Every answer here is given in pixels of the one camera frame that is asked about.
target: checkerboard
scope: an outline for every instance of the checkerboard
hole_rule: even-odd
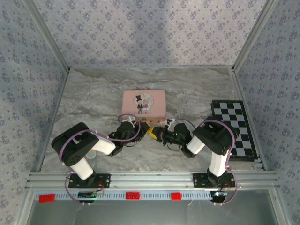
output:
[[[232,149],[231,161],[254,161],[257,159],[253,138],[251,135],[243,101],[213,100],[211,103],[212,115],[226,124],[237,128],[239,137]]]

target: wall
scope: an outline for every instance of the wall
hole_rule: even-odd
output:
[[[266,0],[36,0],[70,67],[232,65]]]
[[[238,72],[269,169],[300,224],[300,2],[280,0]]]
[[[21,0],[0,2],[0,224],[13,224],[65,76]]]

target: aluminum rail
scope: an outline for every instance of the aluminum rail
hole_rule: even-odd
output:
[[[100,172],[110,173],[109,190],[217,190],[217,188],[194,188],[195,172]],[[239,190],[262,190],[278,188],[275,171],[235,171]],[[62,190],[65,172],[32,172],[25,190]]]

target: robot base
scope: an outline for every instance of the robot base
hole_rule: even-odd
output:
[[[77,174],[70,176],[69,188],[78,189],[100,189],[101,184],[97,181],[102,182],[103,188],[109,188],[111,175],[109,173],[93,173],[88,179],[82,180]]]
[[[194,188],[221,188],[224,181],[228,182],[231,188],[235,187],[232,173],[223,173],[216,177],[209,170],[203,173],[193,173]]]

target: marble surface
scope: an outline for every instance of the marble surface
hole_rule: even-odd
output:
[[[67,171],[50,143],[73,125],[84,122],[108,135],[115,131],[125,90],[165,90],[168,118],[185,118],[196,126],[211,115],[213,99],[236,99],[227,69],[71,69],[46,150],[42,171]],[[211,151],[194,158],[172,151],[149,135],[114,157],[97,152],[88,162],[95,171],[206,171]],[[253,163],[230,162],[235,170],[250,170]]]

